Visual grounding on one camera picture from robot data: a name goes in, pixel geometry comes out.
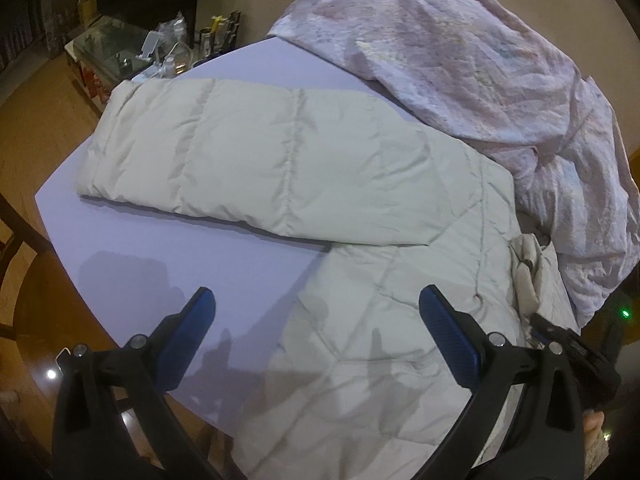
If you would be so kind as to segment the person's right hand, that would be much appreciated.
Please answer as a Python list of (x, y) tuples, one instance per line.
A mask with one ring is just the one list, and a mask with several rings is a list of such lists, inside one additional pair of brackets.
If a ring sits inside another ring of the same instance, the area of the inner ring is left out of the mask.
[(582, 430), (585, 438), (585, 472), (588, 479), (610, 454), (608, 440), (603, 432), (605, 414), (602, 411), (585, 411), (582, 414)]

